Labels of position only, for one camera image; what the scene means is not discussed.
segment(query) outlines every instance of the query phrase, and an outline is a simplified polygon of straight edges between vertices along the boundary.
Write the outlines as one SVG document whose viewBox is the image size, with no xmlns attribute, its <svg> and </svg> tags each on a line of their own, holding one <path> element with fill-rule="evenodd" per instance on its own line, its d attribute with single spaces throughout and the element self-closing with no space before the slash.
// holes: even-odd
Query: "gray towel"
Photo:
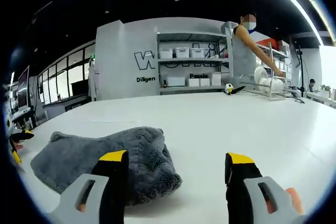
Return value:
<svg viewBox="0 0 336 224">
<path fill-rule="evenodd" d="M 87 138 L 54 132 L 49 143 L 30 165 L 42 182 L 63 192 L 81 174 L 91 173 L 98 159 L 108 152 L 129 152 L 127 205 L 137 205 L 171 194 L 182 183 L 163 131 L 137 127 L 102 138 Z"/>
</svg>

